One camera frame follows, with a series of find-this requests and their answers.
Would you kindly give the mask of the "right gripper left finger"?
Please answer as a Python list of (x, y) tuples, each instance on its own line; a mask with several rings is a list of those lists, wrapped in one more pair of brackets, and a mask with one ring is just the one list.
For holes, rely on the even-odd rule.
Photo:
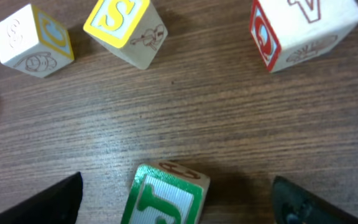
[(0, 224), (75, 224), (83, 198), (77, 172), (0, 213)]

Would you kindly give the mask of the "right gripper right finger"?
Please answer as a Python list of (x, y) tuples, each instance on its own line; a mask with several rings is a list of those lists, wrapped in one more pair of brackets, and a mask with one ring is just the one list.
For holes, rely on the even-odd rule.
[(358, 218), (290, 180), (276, 176), (272, 184), (276, 224), (358, 224)]

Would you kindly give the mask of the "green picture block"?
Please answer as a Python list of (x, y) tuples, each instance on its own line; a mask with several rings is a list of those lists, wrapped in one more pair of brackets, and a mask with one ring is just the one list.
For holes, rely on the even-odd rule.
[(121, 222), (124, 224), (198, 223), (210, 178), (171, 161), (139, 165)]

